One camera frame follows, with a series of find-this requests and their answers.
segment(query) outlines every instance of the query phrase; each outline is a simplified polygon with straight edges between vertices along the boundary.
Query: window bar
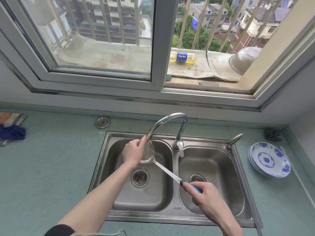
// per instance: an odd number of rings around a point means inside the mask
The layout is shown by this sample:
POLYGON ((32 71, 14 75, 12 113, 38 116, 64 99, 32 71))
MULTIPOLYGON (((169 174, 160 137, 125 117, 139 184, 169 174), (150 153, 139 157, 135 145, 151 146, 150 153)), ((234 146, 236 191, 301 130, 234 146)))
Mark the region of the window bar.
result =
POLYGON ((196 28, 196 32, 195 32, 195 37, 194 37, 194 41, 193 41, 192 47, 191 47, 192 50, 194 50, 195 46, 196 46, 197 38, 199 36, 199 32, 200 32, 201 25, 202 25, 202 22, 203 22, 202 20, 204 19, 204 13, 205 13, 205 11, 207 9, 207 6, 208 6, 208 1, 209 0, 205 0, 204 1, 203 9, 202 9, 202 11, 201 11, 201 13, 199 15, 198 24, 197 24, 197 28, 196 28))
POLYGON ((231 33, 231 30, 232 30, 232 28, 233 28, 233 26, 234 26, 234 24, 235 24, 236 18, 238 17, 239 12, 241 11, 242 6, 244 5, 244 2, 245 2, 245 0, 241 0, 240 3, 239 3, 239 5, 238 5, 237 10, 232 14, 232 15, 233 15, 233 18, 232 18, 232 20, 231 20, 229 29, 227 30, 227 32, 226 32, 226 34, 225 34, 225 36, 224 36, 224 41, 222 41, 222 44, 221 44, 221 47, 220 47, 219 52, 222 51, 222 49, 223 49, 223 47, 224 47, 224 44, 225 44, 227 38, 229 37, 229 34, 231 33))
POLYGON ((234 44, 234 46, 233 46, 233 48, 232 48, 232 54, 235 53, 236 48, 238 47, 238 45, 241 43, 243 37, 245 36, 246 31, 247 31, 248 28, 250 27, 250 24, 252 23, 252 21, 253 21, 255 15, 256 15, 258 9, 260 8, 260 6, 261 6, 261 4, 262 4, 262 1, 263 1, 263 0, 259 0, 257 6, 256 6, 255 9, 254 9, 253 14, 251 15, 250 19, 248 20, 248 23, 247 23, 245 29, 243 30, 243 33, 241 34, 241 36, 238 37, 237 42, 234 44))
POLYGON ((63 35, 63 37, 65 38, 65 40, 69 40, 69 35, 65 29, 65 26, 63 25, 60 16, 57 15, 57 7, 55 6, 55 4, 53 3, 52 0, 47 0, 48 6, 51 10, 51 12, 53 13, 53 16, 57 22, 57 25, 59 27, 59 29, 61 30, 61 33, 63 35))
POLYGON ((134 0, 134 4, 135 4, 135 20, 136 20, 136 45, 139 46, 140 45, 140 37, 139 37, 139 26, 140 26, 140 22, 139 22, 139 6, 138 6, 138 0, 134 0))
POLYGON ((90 29, 91 29, 91 32, 92 32, 93 39, 96 39, 95 31, 94 31, 93 24, 92 24, 92 21, 91 21, 90 12, 89 12, 88 6, 86 5, 86 1, 82 0, 82 4, 83 4, 83 8, 84 8, 84 11, 85 11, 86 18, 88 19, 88 23, 90 25, 90 29))
MULTIPOLYGON (((35 0, 35 3, 36 3, 37 6, 40 7, 39 0, 35 0)), ((60 40, 59 40, 58 36, 56 35, 56 32, 54 31, 54 29, 53 29, 51 23, 50 23, 49 20, 47 19, 46 13, 43 13, 43 11, 42 11, 41 8, 40 8, 39 11, 41 12, 42 16, 44 17, 45 22, 47 23, 49 30, 50 30, 51 33, 53 34, 53 37, 54 37, 55 40, 56 40, 57 46, 58 46, 59 48, 62 48, 62 45, 61 45, 61 43, 60 43, 60 40)))
POLYGON ((274 14, 274 12, 276 11, 276 9, 277 9, 277 7, 279 6, 279 4, 280 4, 281 1, 282 1, 282 0, 277 0, 276 3, 274 3, 274 6, 270 8, 270 13, 269 13, 269 15, 267 16, 265 22, 264 22, 264 23, 260 26, 260 28, 258 29, 258 33, 257 33, 257 35, 255 36, 255 38, 252 39, 252 40, 250 41, 250 43, 247 45, 248 47, 253 46, 253 45, 256 43, 256 41, 258 40, 260 34, 261 34, 262 31, 265 29, 266 25, 268 24, 268 21, 270 20, 271 16, 272 16, 272 15, 274 14))
POLYGON ((69 11, 70 17, 71 17, 71 19, 72 19, 72 21, 73 21, 73 24, 74 24, 74 27, 76 28, 76 32, 77 32, 77 33, 80 33, 79 28, 78 28, 78 25, 77 25, 77 20, 76 20, 76 18, 75 18, 74 15, 73 15, 72 7, 71 7, 71 5, 70 5, 70 3, 69 3, 69 0, 65 0, 65 5, 66 5, 66 8, 67 8, 68 11, 69 11))
POLYGON ((125 40, 125 30, 124 30, 124 23, 123 23, 123 14, 121 12, 121 2, 120 0, 116 0, 116 1, 117 1, 117 7, 118 7, 121 41, 123 44, 125 44, 126 40, 125 40))
POLYGON ((211 31, 210 31, 209 39, 208 39, 208 44, 205 46, 204 50, 208 50, 208 48, 209 48, 209 46, 211 44, 212 38, 215 35, 215 30, 216 30, 216 28, 218 26, 219 21, 221 20, 221 14, 222 14, 222 11, 223 11, 223 8, 224 8, 224 5, 225 5, 226 1, 227 0, 222 0, 222 4, 220 6, 220 10, 219 10, 217 16, 215 17, 215 21, 214 21, 214 23, 212 24, 212 27, 211 27, 211 31))
POLYGON ((107 22, 107 17, 106 17, 106 11, 105 11, 105 5, 103 0, 99 0, 100 1, 100 9, 102 11, 102 15, 103 15, 103 21, 104 21, 104 25, 105 25, 105 29, 106 29, 106 33, 107 33, 107 42, 112 42, 111 41, 111 35, 109 33, 109 28, 108 28, 108 22, 107 22))
POLYGON ((185 27, 186 27, 186 21, 187 21, 187 17, 188 17, 188 14, 189 14, 190 1, 191 0, 187 0, 187 2, 186 2, 185 14, 184 14, 184 18, 183 18, 183 24, 181 26, 182 28, 181 28, 181 31, 180 31, 180 36, 179 36, 177 48, 181 48, 181 42, 183 41, 183 36, 184 36, 184 32, 185 32, 185 27))

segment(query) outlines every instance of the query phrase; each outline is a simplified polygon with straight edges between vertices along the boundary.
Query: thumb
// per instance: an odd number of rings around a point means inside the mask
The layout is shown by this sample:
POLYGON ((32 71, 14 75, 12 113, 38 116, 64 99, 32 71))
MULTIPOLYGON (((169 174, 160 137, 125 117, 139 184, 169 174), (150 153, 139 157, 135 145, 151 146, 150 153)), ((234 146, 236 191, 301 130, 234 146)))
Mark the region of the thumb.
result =
POLYGON ((191 184, 184 182, 183 187, 195 200, 199 200, 201 194, 191 184))
POLYGON ((144 148, 144 145, 146 144, 146 142, 147 142, 147 137, 143 136, 140 140, 139 147, 144 148))

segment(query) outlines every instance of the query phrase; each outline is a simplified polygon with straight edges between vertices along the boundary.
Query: stack of plates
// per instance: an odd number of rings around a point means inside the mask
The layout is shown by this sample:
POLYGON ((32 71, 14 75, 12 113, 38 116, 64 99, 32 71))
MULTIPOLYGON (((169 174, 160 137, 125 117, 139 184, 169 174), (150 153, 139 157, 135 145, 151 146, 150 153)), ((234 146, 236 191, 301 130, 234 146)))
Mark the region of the stack of plates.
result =
POLYGON ((269 178, 286 177, 291 170, 287 157, 269 143, 255 143, 248 150, 252 166, 262 175, 269 178))

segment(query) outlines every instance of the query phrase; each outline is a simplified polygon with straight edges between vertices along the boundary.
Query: bottle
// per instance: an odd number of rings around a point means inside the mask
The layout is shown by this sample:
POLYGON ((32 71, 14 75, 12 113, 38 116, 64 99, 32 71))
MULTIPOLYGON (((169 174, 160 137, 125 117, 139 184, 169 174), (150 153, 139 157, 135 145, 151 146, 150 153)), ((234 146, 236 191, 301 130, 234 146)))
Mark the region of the bottle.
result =
POLYGON ((196 60, 196 55, 191 53, 180 53, 171 51, 171 54, 169 55, 169 61, 172 62, 184 62, 188 64, 194 64, 196 60))

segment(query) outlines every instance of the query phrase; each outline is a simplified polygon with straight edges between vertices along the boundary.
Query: drain plug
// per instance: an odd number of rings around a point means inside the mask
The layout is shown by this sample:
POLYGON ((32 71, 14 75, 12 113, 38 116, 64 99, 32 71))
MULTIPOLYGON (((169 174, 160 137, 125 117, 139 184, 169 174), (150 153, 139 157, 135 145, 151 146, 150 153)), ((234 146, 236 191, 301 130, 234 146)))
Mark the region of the drain plug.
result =
POLYGON ((144 169, 137 169, 131 175, 131 183, 136 188, 143 188, 149 182, 149 174, 144 169))
POLYGON ((199 173, 194 173, 190 176, 189 182, 194 182, 194 181, 207 182, 206 178, 204 178, 203 175, 199 173))

